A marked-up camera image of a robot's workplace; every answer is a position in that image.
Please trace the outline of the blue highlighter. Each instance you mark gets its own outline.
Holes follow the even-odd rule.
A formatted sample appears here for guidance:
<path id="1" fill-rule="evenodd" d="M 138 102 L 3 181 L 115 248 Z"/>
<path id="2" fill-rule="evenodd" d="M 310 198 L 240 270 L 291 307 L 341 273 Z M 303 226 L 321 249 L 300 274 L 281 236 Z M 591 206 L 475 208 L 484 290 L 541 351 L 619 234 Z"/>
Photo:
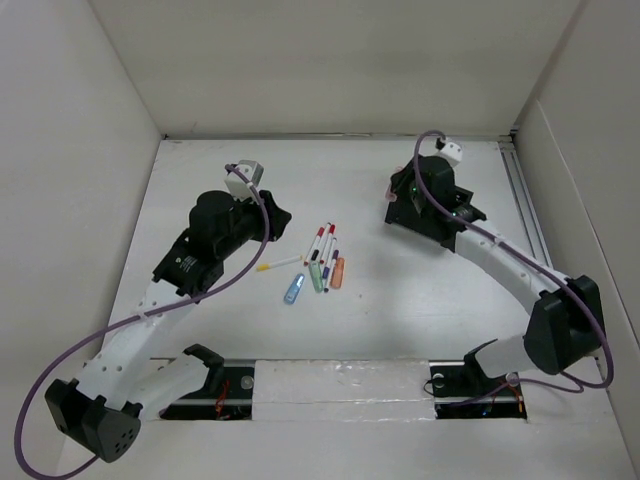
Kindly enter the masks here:
<path id="1" fill-rule="evenodd" d="M 303 273 L 299 273 L 295 276 L 284 295 L 283 301 L 285 304 L 293 305 L 296 302 L 304 285 L 305 278 L 306 276 Z"/>

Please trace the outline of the orange highlighter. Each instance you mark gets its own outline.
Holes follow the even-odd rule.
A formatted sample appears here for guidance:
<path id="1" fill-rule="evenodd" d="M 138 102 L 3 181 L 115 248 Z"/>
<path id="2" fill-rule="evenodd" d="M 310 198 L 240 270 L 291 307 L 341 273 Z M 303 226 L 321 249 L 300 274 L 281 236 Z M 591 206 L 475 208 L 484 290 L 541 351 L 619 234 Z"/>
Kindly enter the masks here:
<path id="1" fill-rule="evenodd" d="M 344 277 L 345 259 L 338 257 L 335 263 L 333 274 L 330 281 L 330 286 L 333 289 L 340 289 L 343 283 Z"/>

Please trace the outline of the pink highlighter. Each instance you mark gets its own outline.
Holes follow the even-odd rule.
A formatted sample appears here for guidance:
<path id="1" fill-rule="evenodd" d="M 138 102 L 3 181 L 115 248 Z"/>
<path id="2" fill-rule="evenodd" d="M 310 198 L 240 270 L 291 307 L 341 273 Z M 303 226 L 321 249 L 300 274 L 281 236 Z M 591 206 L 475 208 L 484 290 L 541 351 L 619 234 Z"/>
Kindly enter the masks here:
<path id="1" fill-rule="evenodd" d="M 395 175 L 396 173 L 399 173 L 401 171 L 402 171 L 402 168 L 401 167 L 397 167 L 394 170 L 393 175 Z M 395 202 L 397 200 L 397 195 L 392 191 L 392 183 L 389 183 L 389 186 L 388 186 L 388 188 L 386 190 L 386 193 L 385 193 L 385 199 L 388 202 Z"/>

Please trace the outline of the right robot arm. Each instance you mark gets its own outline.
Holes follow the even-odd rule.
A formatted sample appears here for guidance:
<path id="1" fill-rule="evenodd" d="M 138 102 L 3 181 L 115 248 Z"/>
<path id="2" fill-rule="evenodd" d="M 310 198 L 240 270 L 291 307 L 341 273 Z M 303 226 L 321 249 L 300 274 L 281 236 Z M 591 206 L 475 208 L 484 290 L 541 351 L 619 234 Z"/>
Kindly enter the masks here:
<path id="1" fill-rule="evenodd" d="M 456 186 L 449 162 L 440 155 L 418 156 L 391 176 L 385 220 L 421 234 L 472 262 L 505 288 L 529 316 L 524 332 L 490 340 L 468 352 L 459 376 L 483 394 L 511 373 L 537 369 L 563 375 L 596 351 L 613 379 L 600 292 L 588 276 L 571 278 L 514 246 L 472 205 L 471 191 Z"/>

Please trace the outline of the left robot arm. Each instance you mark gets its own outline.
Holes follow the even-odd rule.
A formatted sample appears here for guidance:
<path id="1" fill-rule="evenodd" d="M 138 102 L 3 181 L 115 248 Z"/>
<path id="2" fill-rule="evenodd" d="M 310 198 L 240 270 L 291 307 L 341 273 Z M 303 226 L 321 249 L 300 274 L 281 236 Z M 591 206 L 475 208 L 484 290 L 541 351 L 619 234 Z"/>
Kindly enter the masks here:
<path id="1" fill-rule="evenodd" d="M 224 273 L 225 260 L 248 241 L 278 240 L 292 216 L 267 190 L 201 194 L 187 228 L 154 269 L 133 321 L 70 381 L 54 380 L 45 401 L 60 432 L 111 463 L 132 446 L 147 419 L 196 392 L 222 387 L 223 359 L 194 344 L 146 379 L 139 376 L 171 331 L 203 300 Z"/>

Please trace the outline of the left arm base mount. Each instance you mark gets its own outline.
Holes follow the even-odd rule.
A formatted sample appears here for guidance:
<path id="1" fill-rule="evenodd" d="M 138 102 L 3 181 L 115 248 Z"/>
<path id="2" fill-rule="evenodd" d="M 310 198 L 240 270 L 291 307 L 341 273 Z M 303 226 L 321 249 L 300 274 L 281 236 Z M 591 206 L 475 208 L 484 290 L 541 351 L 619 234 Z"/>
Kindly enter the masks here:
<path id="1" fill-rule="evenodd" d="M 173 402 L 162 420 L 244 421 L 252 418 L 255 360 L 225 360 L 194 344 L 184 353 L 202 361 L 208 374 L 202 387 Z"/>

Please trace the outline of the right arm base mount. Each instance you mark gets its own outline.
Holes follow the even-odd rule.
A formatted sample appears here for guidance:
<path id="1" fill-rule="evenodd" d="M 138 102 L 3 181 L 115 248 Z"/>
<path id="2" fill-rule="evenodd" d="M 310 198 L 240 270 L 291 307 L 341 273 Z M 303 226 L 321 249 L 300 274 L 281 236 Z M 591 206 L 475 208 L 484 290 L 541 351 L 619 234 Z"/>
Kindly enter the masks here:
<path id="1" fill-rule="evenodd" d="M 509 384 L 505 375 L 489 378 L 475 356 L 482 347 L 461 361 L 430 361 L 430 378 L 423 392 L 434 399 L 437 420 L 526 419 L 522 389 Z"/>

